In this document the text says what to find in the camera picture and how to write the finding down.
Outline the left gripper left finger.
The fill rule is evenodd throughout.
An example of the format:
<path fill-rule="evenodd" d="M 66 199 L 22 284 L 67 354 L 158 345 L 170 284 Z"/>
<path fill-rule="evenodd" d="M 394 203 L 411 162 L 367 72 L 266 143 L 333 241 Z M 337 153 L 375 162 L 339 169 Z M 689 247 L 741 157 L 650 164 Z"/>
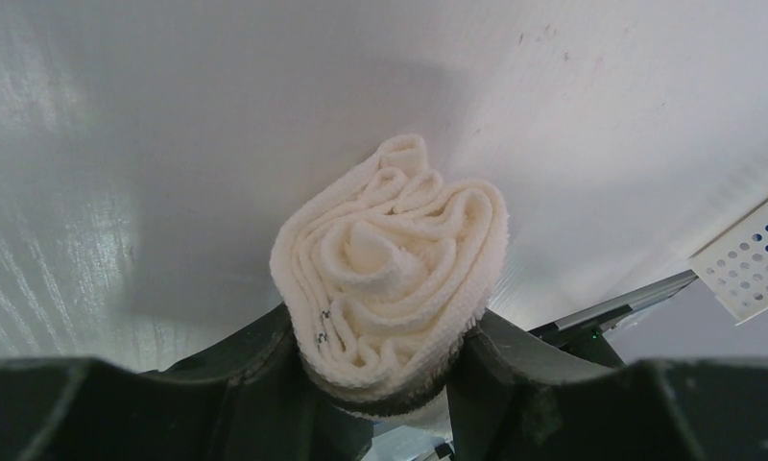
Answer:
<path fill-rule="evenodd" d="M 149 377 L 211 385 L 219 396 L 189 435 L 148 437 L 145 460 L 361 460 L 370 422 L 333 405 L 304 370 L 293 325 L 279 305 L 215 345 Z"/>

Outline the cream towel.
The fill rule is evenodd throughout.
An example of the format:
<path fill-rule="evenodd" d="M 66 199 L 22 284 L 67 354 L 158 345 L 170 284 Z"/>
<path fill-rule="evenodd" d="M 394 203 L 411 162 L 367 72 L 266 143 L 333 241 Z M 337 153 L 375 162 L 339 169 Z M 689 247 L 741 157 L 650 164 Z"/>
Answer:
<path fill-rule="evenodd" d="M 450 434 L 445 376 L 500 277 L 508 217 L 494 185 L 447 182 L 402 134 L 283 224 L 272 278 L 336 406 Z"/>

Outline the white plastic basket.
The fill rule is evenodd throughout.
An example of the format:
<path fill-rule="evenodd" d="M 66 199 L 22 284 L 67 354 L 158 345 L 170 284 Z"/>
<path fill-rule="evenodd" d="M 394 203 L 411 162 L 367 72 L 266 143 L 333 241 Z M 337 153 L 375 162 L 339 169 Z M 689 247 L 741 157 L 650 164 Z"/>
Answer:
<path fill-rule="evenodd" d="M 768 310 L 768 199 L 694 254 L 688 265 L 738 324 Z"/>

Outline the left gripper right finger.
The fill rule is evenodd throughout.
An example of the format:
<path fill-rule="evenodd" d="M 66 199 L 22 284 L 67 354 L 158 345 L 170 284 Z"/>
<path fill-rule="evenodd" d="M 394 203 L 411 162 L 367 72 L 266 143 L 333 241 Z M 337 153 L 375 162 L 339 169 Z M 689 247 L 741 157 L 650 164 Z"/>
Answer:
<path fill-rule="evenodd" d="M 486 313 L 447 380 L 456 458 L 625 459 L 626 434 L 608 407 L 558 401 L 565 385 L 608 372 Z"/>

